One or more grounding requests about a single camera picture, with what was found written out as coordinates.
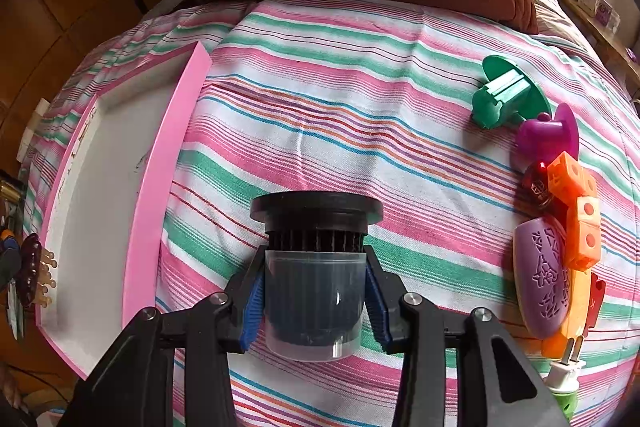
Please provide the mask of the black filter with clear cup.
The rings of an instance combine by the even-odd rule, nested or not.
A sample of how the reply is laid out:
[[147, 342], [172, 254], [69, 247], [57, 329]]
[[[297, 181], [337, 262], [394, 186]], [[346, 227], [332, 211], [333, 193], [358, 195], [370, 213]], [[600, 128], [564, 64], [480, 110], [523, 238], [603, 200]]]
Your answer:
[[265, 335], [279, 357], [329, 362], [360, 346], [367, 254], [364, 238], [383, 204], [359, 194], [262, 195], [250, 217], [264, 225]]

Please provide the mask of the white green power plug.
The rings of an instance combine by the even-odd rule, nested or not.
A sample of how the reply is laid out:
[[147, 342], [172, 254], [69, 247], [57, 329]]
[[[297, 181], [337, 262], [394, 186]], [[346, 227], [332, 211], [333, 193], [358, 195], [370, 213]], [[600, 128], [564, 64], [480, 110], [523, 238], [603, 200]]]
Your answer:
[[578, 403], [578, 376], [586, 362], [580, 358], [584, 337], [567, 340], [562, 358], [550, 364], [550, 372], [544, 383], [555, 397], [565, 418], [570, 421]]

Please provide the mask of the purple patterned oval case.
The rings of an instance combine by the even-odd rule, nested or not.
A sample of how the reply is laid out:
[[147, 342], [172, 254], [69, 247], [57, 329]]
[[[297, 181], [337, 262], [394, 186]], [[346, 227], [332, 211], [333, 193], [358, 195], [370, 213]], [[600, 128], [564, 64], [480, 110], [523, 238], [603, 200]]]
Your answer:
[[564, 235], [558, 220], [544, 216], [513, 232], [513, 275], [518, 306], [529, 334], [551, 337], [570, 304], [568, 272], [563, 265]]

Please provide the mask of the red plastic clip piece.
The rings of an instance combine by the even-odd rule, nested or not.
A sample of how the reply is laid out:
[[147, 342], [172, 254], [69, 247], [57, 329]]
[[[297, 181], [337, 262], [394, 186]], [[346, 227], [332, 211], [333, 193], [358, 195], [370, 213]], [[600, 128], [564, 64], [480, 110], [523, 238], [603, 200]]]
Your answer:
[[582, 331], [582, 335], [585, 338], [588, 337], [591, 329], [594, 329], [596, 327], [605, 295], [605, 288], [605, 280], [601, 279], [601, 277], [598, 277], [596, 273], [591, 273], [589, 307], [585, 321], [585, 327]]

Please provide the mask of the red shiny round toy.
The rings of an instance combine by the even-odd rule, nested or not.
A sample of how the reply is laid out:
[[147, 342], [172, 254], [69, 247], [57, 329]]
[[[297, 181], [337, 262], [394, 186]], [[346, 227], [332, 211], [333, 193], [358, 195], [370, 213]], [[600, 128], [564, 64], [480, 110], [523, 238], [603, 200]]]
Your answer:
[[550, 205], [553, 195], [549, 191], [547, 165], [543, 161], [535, 161], [526, 168], [521, 186], [525, 195], [538, 209]]

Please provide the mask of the pink white tray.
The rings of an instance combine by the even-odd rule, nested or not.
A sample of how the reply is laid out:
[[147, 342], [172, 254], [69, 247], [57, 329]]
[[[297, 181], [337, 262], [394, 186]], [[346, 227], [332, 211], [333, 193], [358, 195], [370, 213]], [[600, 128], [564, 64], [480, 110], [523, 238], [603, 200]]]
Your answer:
[[36, 321], [81, 378], [154, 306], [171, 180], [211, 64], [199, 42], [153, 58], [100, 88], [70, 138], [40, 232], [56, 285]]

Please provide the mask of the orange holed block toy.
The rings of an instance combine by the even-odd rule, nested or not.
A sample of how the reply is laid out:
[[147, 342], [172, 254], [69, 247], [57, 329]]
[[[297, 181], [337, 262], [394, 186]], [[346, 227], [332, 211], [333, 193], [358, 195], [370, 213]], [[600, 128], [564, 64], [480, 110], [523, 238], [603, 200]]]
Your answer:
[[566, 206], [562, 265], [566, 270], [568, 308], [559, 329], [541, 341], [541, 354], [559, 359], [567, 340], [582, 335], [590, 307], [591, 268], [601, 259], [601, 211], [597, 183], [569, 153], [548, 166], [548, 187]]

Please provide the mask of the striped bed cover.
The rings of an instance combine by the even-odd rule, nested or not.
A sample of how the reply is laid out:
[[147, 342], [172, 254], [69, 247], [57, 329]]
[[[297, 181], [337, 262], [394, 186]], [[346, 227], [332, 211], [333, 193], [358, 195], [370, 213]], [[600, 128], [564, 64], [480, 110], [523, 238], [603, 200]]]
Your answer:
[[603, 426], [639, 351], [639, 121], [589, 54], [488, 20], [378, 0], [221, 3], [146, 20], [93, 49], [52, 100], [30, 144], [26, 232], [96, 90], [192, 42], [212, 64], [177, 160], [157, 306], [223, 288], [262, 241], [253, 198], [286, 190], [367, 194], [384, 206], [372, 245], [386, 270], [444, 308], [484, 306], [522, 346], [512, 232], [535, 210], [511, 165], [510, 128], [471, 119], [485, 57], [524, 70], [579, 127], [598, 184], [606, 291], [589, 333], [576, 426]]

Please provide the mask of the magenta plastic disc toy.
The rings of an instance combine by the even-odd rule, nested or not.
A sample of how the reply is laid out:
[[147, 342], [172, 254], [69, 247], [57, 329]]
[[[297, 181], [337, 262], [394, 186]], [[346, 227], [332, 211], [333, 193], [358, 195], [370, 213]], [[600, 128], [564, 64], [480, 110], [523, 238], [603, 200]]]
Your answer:
[[549, 165], [563, 152], [577, 160], [579, 129], [574, 112], [568, 104], [561, 103], [553, 116], [540, 113], [535, 119], [527, 119], [516, 132], [515, 146], [529, 162]]

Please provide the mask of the green plastic disc toy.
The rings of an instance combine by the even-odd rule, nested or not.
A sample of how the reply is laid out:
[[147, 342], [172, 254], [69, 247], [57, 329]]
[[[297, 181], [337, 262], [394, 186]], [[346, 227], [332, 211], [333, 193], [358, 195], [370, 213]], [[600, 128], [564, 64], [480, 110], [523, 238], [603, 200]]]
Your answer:
[[472, 96], [475, 124], [483, 129], [495, 129], [506, 122], [521, 124], [542, 113], [551, 114], [544, 91], [518, 66], [500, 55], [489, 55], [482, 67], [483, 86]]

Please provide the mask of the wooden desk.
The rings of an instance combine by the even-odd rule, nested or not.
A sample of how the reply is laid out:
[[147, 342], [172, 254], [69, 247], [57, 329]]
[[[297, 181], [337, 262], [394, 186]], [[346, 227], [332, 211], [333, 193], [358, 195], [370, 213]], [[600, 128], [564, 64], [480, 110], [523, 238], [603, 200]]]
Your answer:
[[612, 31], [589, 15], [576, 0], [558, 1], [587, 38], [594, 40], [594, 49], [605, 67], [612, 70], [616, 78], [620, 77], [623, 87], [634, 95], [639, 90], [639, 65], [631, 60], [626, 46]]

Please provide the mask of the beige pillow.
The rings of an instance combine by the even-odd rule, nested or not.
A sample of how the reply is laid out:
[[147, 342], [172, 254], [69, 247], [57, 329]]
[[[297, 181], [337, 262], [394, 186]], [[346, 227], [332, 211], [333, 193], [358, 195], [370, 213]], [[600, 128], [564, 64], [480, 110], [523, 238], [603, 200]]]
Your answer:
[[563, 11], [558, 0], [534, 0], [534, 5], [539, 35], [564, 39], [585, 52], [593, 52], [588, 40]]

